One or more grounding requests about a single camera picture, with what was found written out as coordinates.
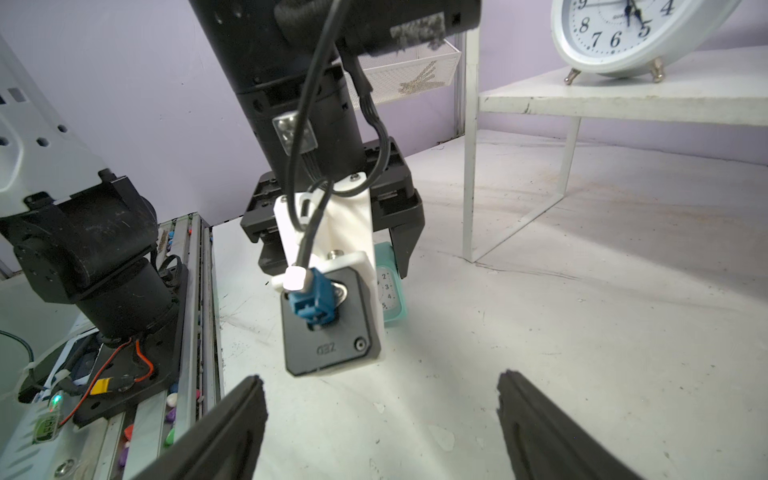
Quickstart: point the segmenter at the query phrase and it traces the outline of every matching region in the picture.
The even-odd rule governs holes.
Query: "yellow connector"
[[[96,380],[96,383],[94,384],[94,388],[91,389],[91,395],[99,395],[102,393],[109,392],[110,380],[112,380],[112,378]]]

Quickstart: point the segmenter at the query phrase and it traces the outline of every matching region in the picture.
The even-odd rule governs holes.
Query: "lavender wall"
[[[488,90],[564,67],[551,39],[551,2],[484,0],[480,88]],[[700,49],[768,45],[768,2],[742,0]],[[480,128],[564,137],[566,119],[481,114]],[[581,139],[702,157],[768,164],[768,128],[584,119]]]
[[[187,0],[4,0],[0,35],[68,125],[132,179],[160,220],[242,214],[269,168]],[[452,136],[453,90],[379,113],[406,154],[415,153]]]

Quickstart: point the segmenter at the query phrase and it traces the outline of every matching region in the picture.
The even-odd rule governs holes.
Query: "blue cable connector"
[[[317,268],[309,270],[312,285],[306,292],[288,294],[293,312],[310,325],[324,325],[336,318],[336,298],[333,285]]]

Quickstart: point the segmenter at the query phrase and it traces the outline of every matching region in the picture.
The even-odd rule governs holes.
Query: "metal bolt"
[[[366,349],[367,346],[368,342],[366,342],[366,339],[362,338],[361,336],[357,337],[357,340],[355,340],[355,350],[362,352]]]
[[[333,297],[336,299],[336,306],[339,306],[346,300],[349,291],[343,283],[331,282],[331,285],[333,285]]]
[[[654,78],[654,83],[664,80],[664,63],[661,61],[661,57],[654,58],[650,63],[650,74]]]
[[[56,470],[53,472],[53,476],[56,478],[61,478],[71,472],[73,468],[74,460],[70,458],[66,462],[63,462],[61,465],[56,467]]]
[[[563,80],[566,85],[570,85],[574,82],[574,79],[581,73],[581,70],[578,70],[576,68],[572,68],[570,72],[568,72],[568,76]]]

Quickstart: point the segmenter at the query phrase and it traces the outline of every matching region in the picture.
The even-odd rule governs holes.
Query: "white metal frame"
[[[476,28],[467,32],[466,36],[466,125],[464,134],[464,230],[462,232],[462,257],[470,262],[476,262],[501,245],[509,237],[520,231],[523,227],[536,219],[539,215],[549,210],[557,202],[565,197],[565,189],[568,187],[568,178],[571,175],[571,162],[574,157],[578,129],[581,125],[581,117],[571,117],[568,127],[568,136],[565,141],[563,161],[560,166],[560,178],[554,194],[545,202],[528,212],[515,222],[514,225],[503,230],[491,242],[480,247],[472,248],[472,231],[475,216],[475,160],[477,155],[477,131],[478,131],[478,63],[480,60],[480,29]]]

